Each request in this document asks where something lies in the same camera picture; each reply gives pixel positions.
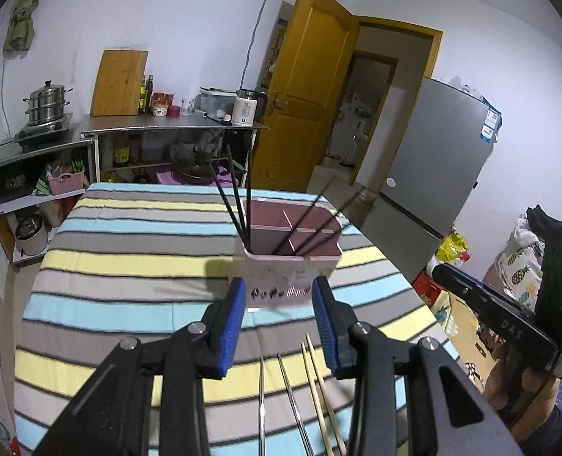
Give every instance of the metal skewer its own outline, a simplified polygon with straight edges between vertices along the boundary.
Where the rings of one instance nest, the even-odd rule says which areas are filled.
[[[281,359],[281,355],[279,355],[279,353],[277,353],[277,360],[279,360],[283,382],[285,383],[285,390],[287,391],[287,397],[289,397],[291,410],[294,412],[295,422],[298,424],[298,432],[300,432],[302,444],[304,444],[304,450],[306,451],[307,456],[314,456],[313,447],[311,446],[311,442],[308,440],[306,429],[304,428],[304,423],[302,422],[302,417],[300,416],[300,412],[298,411],[298,405],[295,402],[294,391],[291,390],[291,385],[289,384],[289,379],[287,377],[285,367],[283,367],[283,360]]]
[[[304,240],[300,245],[298,245],[298,248],[294,250],[294,255],[298,255],[298,252],[300,252],[304,246],[309,243],[313,238],[315,238],[315,236],[317,236],[317,234],[319,234],[319,232],[325,228],[327,225],[329,225],[329,223],[334,220],[335,217],[338,216],[338,214],[340,214],[342,211],[344,211],[348,206],[350,206],[351,204],[353,204],[353,201],[359,197],[359,195],[364,191],[365,189],[359,190],[355,195],[353,195],[347,202],[345,202],[341,208],[339,210],[337,210],[335,213],[333,213],[328,219],[325,220],[325,222],[319,226],[319,228],[317,228],[315,230],[315,232],[309,236],[306,240]]]
[[[349,226],[351,226],[352,223],[346,224],[344,226],[342,226],[340,229],[334,231],[333,233],[329,234],[328,236],[326,236],[325,238],[323,238],[323,240],[315,243],[310,249],[306,249],[306,251],[304,251],[304,253],[302,255],[300,255],[300,257],[304,257],[307,254],[317,250],[321,245],[327,243],[328,241],[330,241],[332,238],[334,238],[338,233],[341,233],[344,231],[345,228],[348,228]]]
[[[291,229],[291,231],[287,234],[287,236],[285,236],[280,242],[279,245],[277,245],[275,247],[275,249],[273,250],[273,252],[271,253],[271,255],[277,255],[277,252],[279,250],[281,250],[281,247],[283,247],[283,245],[289,241],[289,239],[294,235],[294,233],[297,231],[298,226],[300,226],[300,224],[302,223],[302,221],[304,221],[306,219],[306,217],[309,215],[309,213],[313,210],[313,208],[315,207],[315,204],[317,204],[317,202],[319,202],[319,199],[321,197],[323,197],[323,194],[326,192],[326,190],[330,187],[330,185],[332,184],[332,182],[336,179],[336,175],[332,175],[332,177],[330,178],[330,180],[325,184],[325,186],[323,187],[323,190],[321,192],[319,192],[319,195],[317,195],[317,198],[311,203],[311,205],[308,207],[308,209],[306,209],[306,211],[304,212],[303,215],[300,216],[300,219],[298,219],[298,222],[296,224],[294,224],[294,227]]]
[[[235,166],[232,164],[232,153],[230,152],[230,145],[226,144],[226,156],[228,158],[228,170],[230,171],[230,179],[232,181],[232,191],[235,193],[235,201],[237,202],[237,214],[239,215],[239,223],[241,224],[241,229],[245,235],[247,242],[251,242],[247,238],[247,231],[245,229],[245,218],[243,217],[243,207],[241,206],[241,200],[239,199],[239,190],[237,187],[237,177],[235,175]]]
[[[254,162],[254,145],[252,138],[249,138],[249,151],[247,158],[247,206],[246,206],[246,224],[247,224],[247,240],[249,241],[249,246],[251,247],[251,167]]]
[[[264,443],[264,358],[260,357],[260,402],[258,405],[258,456],[265,456],[266,446]]]
[[[218,187],[219,194],[222,197],[222,200],[224,201],[224,205],[226,206],[226,210],[230,214],[230,219],[232,220],[232,223],[235,225],[235,228],[237,230],[237,234],[239,235],[239,238],[241,239],[241,241],[245,245],[245,248],[249,252],[251,252],[249,242],[245,239],[245,235],[243,234],[243,231],[241,230],[241,226],[238,223],[237,218],[235,217],[235,213],[232,210],[232,207],[230,206],[230,202],[228,202],[228,198],[226,197],[226,194],[224,193],[224,190],[222,189],[222,186],[219,183],[218,177],[216,176],[216,173],[215,173],[215,170],[213,169],[212,164],[209,165],[209,170],[211,171],[211,174],[213,176],[213,181],[215,181],[215,186]]]

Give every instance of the wooden cutting board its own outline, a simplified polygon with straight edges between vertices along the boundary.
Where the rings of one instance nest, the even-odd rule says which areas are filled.
[[[137,115],[148,51],[105,50],[95,80],[94,117]]]

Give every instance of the pink pen holder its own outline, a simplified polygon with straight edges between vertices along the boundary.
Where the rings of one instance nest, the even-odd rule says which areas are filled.
[[[245,212],[245,200],[241,200]],[[234,255],[228,277],[242,277],[246,285],[246,308],[270,309],[308,304],[311,301],[311,285],[317,276],[329,278],[343,253],[338,246],[340,234],[327,240],[313,251],[331,233],[340,229],[336,218],[332,219],[304,246],[300,253],[292,255],[308,237],[315,233],[331,216],[330,210],[315,206],[300,222],[294,234],[278,252],[273,250],[287,238],[298,220],[310,206],[302,201],[274,201],[253,198],[251,202],[251,249],[248,252],[239,236],[235,239]]]

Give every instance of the pineapple print bag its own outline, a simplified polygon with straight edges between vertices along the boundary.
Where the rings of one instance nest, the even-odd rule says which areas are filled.
[[[522,214],[505,248],[496,257],[505,292],[531,310],[540,288],[544,250],[543,243],[530,230],[526,215]]]

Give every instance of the hand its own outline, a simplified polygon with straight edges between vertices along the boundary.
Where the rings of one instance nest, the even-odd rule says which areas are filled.
[[[497,362],[490,372],[483,395],[495,410],[500,410],[508,403],[507,393],[503,389],[503,376],[509,348],[507,344],[494,350],[492,358]],[[546,375],[535,373],[531,368],[527,368],[522,376],[522,387],[524,390],[534,393],[545,381]],[[522,417],[517,420],[511,429],[511,434],[517,443],[523,443],[538,427],[546,422],[553,411],[559,379],[550,377],[544,388],[532,400],[530,406]]]

